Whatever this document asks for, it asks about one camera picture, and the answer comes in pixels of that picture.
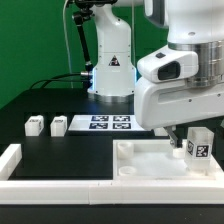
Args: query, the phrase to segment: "black cable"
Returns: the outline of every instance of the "black cable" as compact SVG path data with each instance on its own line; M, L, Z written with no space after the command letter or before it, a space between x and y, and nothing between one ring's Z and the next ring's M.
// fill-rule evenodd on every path
M61 80L61 79L43 79L43 80L39 80L35 83L33 83L29 89L33 89L33 87L41 82L79 82L79 83L84 83L84 82L89 82L88 80L83 80L83 81L72 81L72 80Z
M52 77L51 79L61 79L61 78L66 78L66 77L75 77L75 76L80 76L81 74L79 72L75 72L72 74L64 74L64 75L57 75ZM43 89L44 87L46 87L49 83L51 83L52 81L46 81L40 88Z
M117 0L98 0L98 1L86 1L86 0L75 0L76 3L80 4L114 4L117 2Z

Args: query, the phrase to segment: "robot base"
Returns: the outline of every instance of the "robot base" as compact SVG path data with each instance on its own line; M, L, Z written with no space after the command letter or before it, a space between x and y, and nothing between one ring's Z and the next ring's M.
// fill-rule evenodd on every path
M89 99L98 100L105 103L127 103L134 100L134 94L127 96L103 96L88 92Z

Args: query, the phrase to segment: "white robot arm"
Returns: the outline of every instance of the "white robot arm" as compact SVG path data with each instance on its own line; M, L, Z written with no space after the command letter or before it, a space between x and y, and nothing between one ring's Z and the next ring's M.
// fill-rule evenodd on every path
M115 7L143 4L143 0L118 0ZM136 69L131 63L131 28L112 12L112 5L94 7L98 37L98 63L93 69L89 97L104 102L133 99Z
M165 7L168 45L138 62L135 115L146 130L224 114L224 1L166 0Z

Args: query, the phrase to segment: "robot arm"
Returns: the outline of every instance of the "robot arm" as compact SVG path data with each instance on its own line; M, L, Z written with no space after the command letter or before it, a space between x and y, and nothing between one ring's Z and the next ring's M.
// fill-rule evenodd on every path
M146 130L224 114L224 1L165 3L168 45L138 62L135 115Z
M166 0L145 0L145 15L158 27L168 27Z

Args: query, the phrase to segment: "black table surface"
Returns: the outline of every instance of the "black table surface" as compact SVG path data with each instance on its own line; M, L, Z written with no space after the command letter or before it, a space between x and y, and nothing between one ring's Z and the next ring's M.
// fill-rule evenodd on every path
M149 138L149 132L73 132L51 137L54 116L65 115L68 125L75 114L133 114L133 102L101 103L88 99L86 90L35 89L16 97L0 110L0 150L22 144L22 160L10 180L105 180L113 178L113 139ZM44 131L26 137L24 124L32 115L43 115Z

